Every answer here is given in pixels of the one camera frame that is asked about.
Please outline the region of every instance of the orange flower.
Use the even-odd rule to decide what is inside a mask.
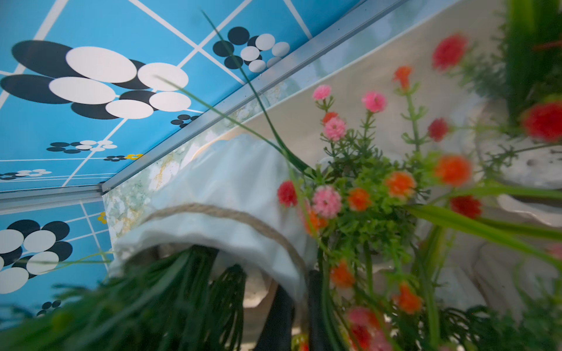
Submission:
[[[437,163],[435,175],[444,184],[461,186],[470,179],[472,165],[461,155],[444,155]]]
[[[400,85],[402,85],[403,91],[410,90],[410,74],[412,73],[412,67],[410,66],[400,66],[394,72],[394,79],[395,81],[399,81]]]
[[[305,229],[309,235],[317,232],[319,229],[326,228],[328,226],[328,221],[322,217],[318,217],[316,212],[309,210],[310,223],[304,219]]]
[[[416,181],[408,172],[395,171],[384,181],[388,194],[393,198],[407,199],[414,193]]]
[[[352,211],[364,211],[373,203],[369,199],[369,193],[361,188],[351,189],[347,201]]]
[[[407,314],[414,314],[422,309],[422,298],[412,293],[406,282],[400,283],[400,295],[395,296],[394,301]]]
[[[344,260],[341,260],[337,267],[332,268],[330,279],[335,286],[342,289],[350,288],[355,284],[355,277],[347,269],[347,262]]]
[[[334,117],[339,117],[339,113],[337,112],[328,112],[326,113],[326,115],[324,116],[324,118],[322,119],[322,124],[326,125],[326,123],[328,123],[329,120],[331,120]]]

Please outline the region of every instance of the artificial flower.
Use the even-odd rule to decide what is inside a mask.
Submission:
[[[316,88],[314,90],[314,93],[312,94],[312,97],[318,101],[318,100],[324,100],[330,97],[330,95],[332,95],[332,87],[329,85],[319,85],[318,88]]]
[[[472,165],[461,155],[443,155],[437,162],[435,175],[444,184],[461,186],[469,181]]]
[[[405,200],[412,196],[416,187],[414,177],[408,172],[395,171],[384,181],[388,194],[393,198]]]
[[[294,189],[292,181],[287,180],[281,183],[279,189],[277,189],[277,198],[279,199],[279,203],[285,207],[291,207],[297,204],[297,192]]]
[[[324,116],[324,118],[322,119],[322,124],[326,125],[326,123],[328,123],[329,120],[331,120],[334,117],[339,117],[339,113],[337,112],[328,112],[326,113],[326,115]]]
[[[339,117],[332,117],[324,125],[324,135],[333,142],[339,141],[347,133],[346,122]]]
[[[353,334],[353,336],[355,337],[355,340],[351,339],[353,341],[353,345],[355,349],[358,349],[356,342],[359,344],[359,347],[361,349],[363,350],[370,349],[372,336],[366,327],[353,324],[351,325],[350,331],[351,334]]]
[[[382,330],[375,330],[373,333],[369,351],[392,351],[392,345]]]
[[[422,298],[412,293],[406,282],[400,283],[400,295],[395,297],[395,302],[407,314],[414,314],[422,309]]]
[[[319,186],[312,198],[312,207],[324,218],[335,218],[342,209],[342,197],[330,185]]]
[[[347,312],[347,319],[353,324],[371,327],[375,329],[380,328],[377,315],[366,307],[353,307]]]
[[[445,118],[441,117],[431,122],[431,124],[427,128],[427,134],[430,138],[433,139],[434,142],[438,143],[443,140],[447,133],[449,133],[449,130],[449,124],[447,123]]]
[[[351,189],[347,202],[349,202],[352,211],[364,211],[373,204],[369,199],[369,193],[361,188]]]
[[[472,195],[457,196],[451,199],[451,210],[468,218],[475,219],[482,214],[482,203]]]
[[[368,92],[361,99],[365,108],[372,113],[382,112],[386,108],[387,100],[383,94],[377,92]]]
[[[351,288],[355,284],[355,277],[347,269],[347,262],[344,260],[332,268],[330,279],[335,286],[342,289]]]
[[[537,104],[526,113],[523,129],[533,138],[556,143],[562,138],[562,103]]]
[[[412,67],[410,66],[400,66],[394,72],[394,79],[395,81],[399,81],[400,85],[402,86],[403,91],[410,90],[410,74],[412,73]]]
[[[322,228],[326,228],[328,226],[328,221],[322,217],[318,217],[316,212],[312,211],[311,209],[308,211],[310,223],[302,216],[303,224],[305,225],[306,232],[309,235],[318,232]]]
[[[468,40],[461,34],[443,39],[433,52],[433,68],[446,71],[462,61]]]
[[[547,248],[546,248],[546,252],[556,258],[562,261],[562,243],[554,243],[554,244],[550,244]]]

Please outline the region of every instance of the green leaf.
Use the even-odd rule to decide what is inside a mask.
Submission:
[[[537,248],[514,238],[511,234],[502,230],[490,227],[484,223],[472,220],[468,217],[455,213],[449,209],[425,205],[425,206],[405,206],[405,208],[414,216],[430,221],[436,225],[449,227],[455,230],[462,231],[467,234],[480,236],[493,243],[503,245],[514,250],[531,254],[537,258],[548,262],[562,271],[562,262],[554,257],[538,250]]]
[[[453,198],[463,195],[473,195],[475,197],[483,197],[483,196],[491,196],[491,195],[496,196],[501,194],[562,200],[562,192],[558,190],[524,188],[522,186],[487,185],[487,186],[479,186],[477,188],[470,188],[470,189],[450,192],[448,194],[445,194],[441,197],[432,200],[431,203],[436,203],[439,200],[443,200],[445,198]]]
[[[494,227],[496,229],[500,229],[512,234],[530,236],[539,239],[562,241],[562,231],[559,230],[541,228],[541,227],[536,227],[526,224],[513,224],[509,222],[501,222],[501,221],[491,220],[489,218],[478,218],[476,220],[480,223],[489,225],[490,227]]]

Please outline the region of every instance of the red flower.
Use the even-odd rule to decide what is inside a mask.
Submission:
[[[410,90],[410,74],[412,73],[412,67],[410,66],[400,66],[394,72],[394,79],[400,82],[403,91]]]
[[[329,120],[331,120],[334,117],[339,117],[339,113],[337,112],[328,112],[326,113],[326,115],[324,116],[324,118],[322,119],[322,124],[326,125],[326,123],[328,123]]]
[[[357,340],[357,343],[359,343],[361,349],[363,350],[369,349],[371,345],[371,334],[369,333],[366,327],[354,324],[351,326],[351,333],[355,337],[355,340]],[[357,344],[355,344],[355,341],[353,341],[353,344],[357,349],[358,347]]]
[[[293,182],[290,180],[284,181],[277,189],[277,197],[279,203],[285,207],[295,206],[297,204],[297,192],[294,189]]]
[[[444,184],[461,186],[470,180],[472,165],[461,155],[444,155],[435,167],[435,175]]]
[[[562,103],[537,104],[523,120],[525,132],[547,143],[555,143],[562,138]]]
[[[433,52],[433,68],[446,71],[460,63],[466,53],[467,38],[460,34],[443,39]]]
[[[449,133],[449,124],[445,121],[445,118],[437,118],[427,128],[427,133],[434,142],[438,143]]]
[[[451,199],[451,210],[468,218],[475,219],[482,214],[482,203],[472,195],[457,196]]]

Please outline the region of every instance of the pink flower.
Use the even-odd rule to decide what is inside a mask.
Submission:
[[[335,218],[342,209],[342,197],[329,185],[319,186],[312,198],[312,207],[324,218]]]
[[[333,117],[324,125],[324,135],[328,138],[328,140],[333,142],[337,142],[343,138],[346,135],[346,132],[346,122],[339,117]]]
[[[368,92],[363,99],[365,108],[372,113],[382,112],[386,108],[387,101],[383,94],[377,92]]]
[[[312,94],[315,100],[324,100],[332,95],[332,87],[329,85],[319,85]]]
[[[369,351],[392,351],[392,345],[388,342],[382,330],[375,330],[371,338]]]
[[[550,244],[547,247],[546,252],[550,256],[562,261],[562,243]]]

